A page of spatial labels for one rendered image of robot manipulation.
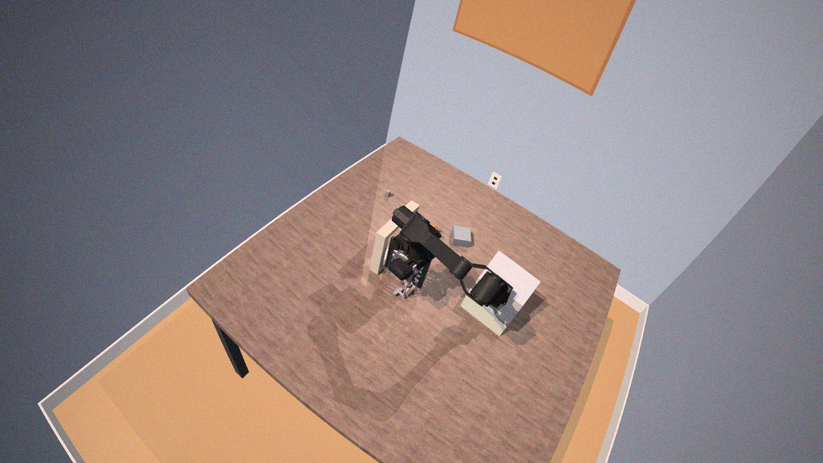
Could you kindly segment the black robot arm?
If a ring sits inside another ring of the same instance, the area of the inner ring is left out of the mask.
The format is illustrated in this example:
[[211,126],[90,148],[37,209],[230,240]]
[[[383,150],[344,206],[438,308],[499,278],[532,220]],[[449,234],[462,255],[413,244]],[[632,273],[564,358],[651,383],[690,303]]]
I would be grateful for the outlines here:
[[[507,304],[511,296],[512,286],[508,284],[502,277],[496,275],[488,267],[481,264],[471,263],[466,260],[464,256],[458,256],[454,250],[445,245],[440,240],[442,237],[440,232],[430,225],[420,213],[412,213],[408,207],[404,205],[393,211],[392,221],[402,228],[398,235],[395,235],[391,240],[390,248],[392,250],[404,250],[404,255],[408,255],[410,245],[415,245],[418,248],[426,248],[430,254],[433,254],[437,260],[440,260],[447,268],[451,275],[460,280],[464,293],[473,299],[478,305],[485,305],[488,307],[498,308],[500,303]],[[410,245],[408,245],[410,244]],[[485,275],[477,282],[476,286],[470,293],[466,291],[464,277],[469,273],[471,268],[486,269]]]

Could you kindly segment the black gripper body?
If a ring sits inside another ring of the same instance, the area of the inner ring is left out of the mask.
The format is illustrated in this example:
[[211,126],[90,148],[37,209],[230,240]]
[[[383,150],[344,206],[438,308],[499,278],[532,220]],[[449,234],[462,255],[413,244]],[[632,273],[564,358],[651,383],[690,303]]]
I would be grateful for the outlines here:
[[412,274],[413,266],[415,266],[415,264],[421,264],[424,260],[427,260],[430,255],[429,250],[426,248],[423,249],[418,248],[415,245],[410,245],[408,260],[404,262],[402,259],[396,258],[389,263],[388,270],[393,273],[395,277],[400,280],[404,280]]

